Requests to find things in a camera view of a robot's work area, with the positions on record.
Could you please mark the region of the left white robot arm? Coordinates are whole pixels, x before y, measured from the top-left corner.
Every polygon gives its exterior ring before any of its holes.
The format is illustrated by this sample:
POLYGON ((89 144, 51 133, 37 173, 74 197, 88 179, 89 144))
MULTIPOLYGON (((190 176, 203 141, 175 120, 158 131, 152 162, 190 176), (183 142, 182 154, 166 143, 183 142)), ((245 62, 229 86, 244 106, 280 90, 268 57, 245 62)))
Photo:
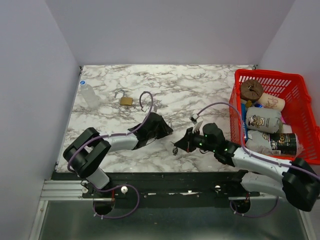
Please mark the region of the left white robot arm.
POLYGON ((146 120, 126 133, 113 133, 103 138, 93 127, 87 128, 63 152, 68 166, 81 178, 91 183, 93 191, 101 198, 111 191, 110 178, 100 168, 107 153, 122 150, 137 150, 147 145, 148 141, 162 139, 173 133, 173 129, 164 118, 151 112, 146 120))

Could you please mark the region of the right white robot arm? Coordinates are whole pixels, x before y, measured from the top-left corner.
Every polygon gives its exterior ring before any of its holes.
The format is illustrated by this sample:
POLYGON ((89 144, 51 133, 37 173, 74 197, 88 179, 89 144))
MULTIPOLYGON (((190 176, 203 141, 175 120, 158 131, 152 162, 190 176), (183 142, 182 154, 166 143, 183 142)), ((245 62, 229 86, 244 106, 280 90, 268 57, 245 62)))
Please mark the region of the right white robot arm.
POLYGON ((226 140, 215 123, 205 124, 202 131, 188 128, 173 145, 187 153, 196 149, 212 152, 220 163, 246 169, 242 178, 230 183, 230 191, 236 196, 245 192, 267 193, 310 212, 320 195, 320 178, 304 159, 288 161, 249 151, 226 140))

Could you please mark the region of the large brass padlock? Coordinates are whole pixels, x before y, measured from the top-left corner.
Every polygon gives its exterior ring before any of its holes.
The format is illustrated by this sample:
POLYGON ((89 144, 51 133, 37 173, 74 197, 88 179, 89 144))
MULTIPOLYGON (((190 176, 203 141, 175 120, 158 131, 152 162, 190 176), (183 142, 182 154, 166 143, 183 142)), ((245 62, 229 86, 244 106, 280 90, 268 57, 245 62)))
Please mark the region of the large brass padlock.
POLYGON ((126 96, 126 92, 123 89, 119 89, 115 92, 114 97, 116 98, 118 94, 122 93, 122 97, 120 98, 119 104, 121 106, 132 106, 133 98, 126 96))

